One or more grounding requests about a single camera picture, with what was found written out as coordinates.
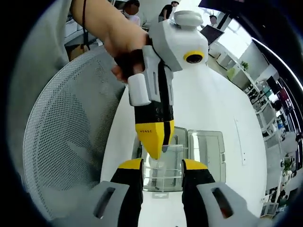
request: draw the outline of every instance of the grip handle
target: grip handle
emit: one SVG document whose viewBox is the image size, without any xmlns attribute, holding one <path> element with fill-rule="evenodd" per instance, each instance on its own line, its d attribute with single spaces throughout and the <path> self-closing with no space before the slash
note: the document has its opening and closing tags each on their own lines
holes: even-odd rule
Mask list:
<svg viewBox="0 0 303 227">
<path fill-rule="evenodd" d="M 123 78 L 128 79 L 130 76 L 134 75 L 134 65 L 142 64 L 144 66 L 143 51 L 142 49 L 137 49 L 131 51 L 130 53 L 123 53 L 114 58 L 115 62 L 122 69 Z"/>
</svg>

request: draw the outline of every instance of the potted plant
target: potted plant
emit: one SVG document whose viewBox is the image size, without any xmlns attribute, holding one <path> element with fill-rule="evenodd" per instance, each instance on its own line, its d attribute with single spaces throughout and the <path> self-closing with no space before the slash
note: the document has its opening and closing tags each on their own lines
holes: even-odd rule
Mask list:
<svg viewBox="0 0 303 227">
<path fill-rule="evenodd" d="M 285 156 L 283 162 L 281 163 L 281 167 L 283 167 L 283 172 L 287 173 L 293 166 L 293 160 L 288 157 L 288 154 Z"/>
<path fill-rule="evenodd" d="M 244 69 L 244 71 L 248 70 L 248 63 L 247 62 L 242 61 L 240 65 L 242 66 L 242 68 Z"/>
</svg>

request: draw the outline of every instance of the floor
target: floor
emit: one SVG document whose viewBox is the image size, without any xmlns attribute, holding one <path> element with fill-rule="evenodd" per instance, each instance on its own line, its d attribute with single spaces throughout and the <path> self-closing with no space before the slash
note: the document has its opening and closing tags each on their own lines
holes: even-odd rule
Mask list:
<svg viewBox="0 0 303 227">
<path fill-rule="evenodd" d="M 220 75 L 224 76 L 225 78 L 227 78 L 226 76 L 226 69 L 222 68 L 216 61 L 215 58 L 213 58 L 212 56 L 208 55 L 208 61 L 207 61 L 207 66 L 209 68 L 211 68 L 212 70 L 216 71 L 217 73 L 219 73 Z"/>
</svg>

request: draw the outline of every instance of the gray plastic casing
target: gray plastic casing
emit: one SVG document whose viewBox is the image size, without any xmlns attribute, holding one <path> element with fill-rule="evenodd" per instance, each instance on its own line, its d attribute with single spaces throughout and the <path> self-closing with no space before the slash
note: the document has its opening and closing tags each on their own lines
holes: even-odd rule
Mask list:
<svg viewBox="0 0 303 227">
<path fill-rule="evenodd" d="M 219 188 L 228 201 L 233 214 L 224 218 L 213 191 Z M 223 182 L 197 185 L 207 212 L 208 225 L 210 227 L 242 227 L 256 226 L 259 218 L 250 213 L 244 198 Z"/>
<path fill-rule="evenodd" d="M 54 219 L 51 223 L 58 227 L 116 227 L 118 226 L 120 209 L 128 188 L 129 185 L 127 184 L 102 181 L 80 200 L 74 212 L 64 218 Z M 102 218 L 97 218 L 95 213 L 103 203 L 107 202 L 105 197 L 108 192 L 113 194 L 108 203 L 104 205 Z"/>
</svg>

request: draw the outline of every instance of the white shelf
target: white shelf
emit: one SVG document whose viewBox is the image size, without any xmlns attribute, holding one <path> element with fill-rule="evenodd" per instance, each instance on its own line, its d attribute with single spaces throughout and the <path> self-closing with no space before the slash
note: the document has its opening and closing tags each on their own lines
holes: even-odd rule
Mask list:
<svg viewBox="0 0 303 227">
<path fill-rule="evenodd" d="M 64 44 L 70 42 L 71 40 L 77 38 L 78 36 L 82 35 L 83 34 L 83 30 L 78 30 L 74 33 L 72 33 L 71 35 L 69 35 L 68 37 L 65 37 L 64 39 Z"/>
</svg>

